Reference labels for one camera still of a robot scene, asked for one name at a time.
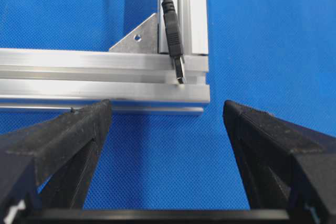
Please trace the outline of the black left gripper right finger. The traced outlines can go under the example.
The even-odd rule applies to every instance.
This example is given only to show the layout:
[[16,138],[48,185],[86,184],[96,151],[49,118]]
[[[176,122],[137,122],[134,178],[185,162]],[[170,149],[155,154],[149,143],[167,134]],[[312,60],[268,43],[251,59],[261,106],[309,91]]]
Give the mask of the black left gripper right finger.
[[223,121],[251,209],[335,223],[335,137],[227,100]]

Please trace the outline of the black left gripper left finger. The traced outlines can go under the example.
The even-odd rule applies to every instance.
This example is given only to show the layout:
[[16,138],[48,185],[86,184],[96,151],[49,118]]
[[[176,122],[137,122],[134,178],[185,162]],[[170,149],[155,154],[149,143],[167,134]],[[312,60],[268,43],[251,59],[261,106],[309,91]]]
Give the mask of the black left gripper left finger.
[[1,135],[1,223],[29,208],[82,208],[111,122],[102,100]]

